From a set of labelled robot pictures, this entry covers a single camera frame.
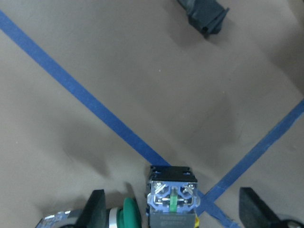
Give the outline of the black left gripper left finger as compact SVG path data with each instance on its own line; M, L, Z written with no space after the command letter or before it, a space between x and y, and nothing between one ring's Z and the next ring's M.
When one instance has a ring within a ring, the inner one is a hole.
M76 228L105 228L106 207L104 190L94 190L75 223Z

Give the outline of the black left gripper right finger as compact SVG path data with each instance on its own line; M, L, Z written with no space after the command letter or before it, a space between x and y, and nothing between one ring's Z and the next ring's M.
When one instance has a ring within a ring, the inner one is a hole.
M239 190L239 218L245 228L278 228L280 218L250 187Z

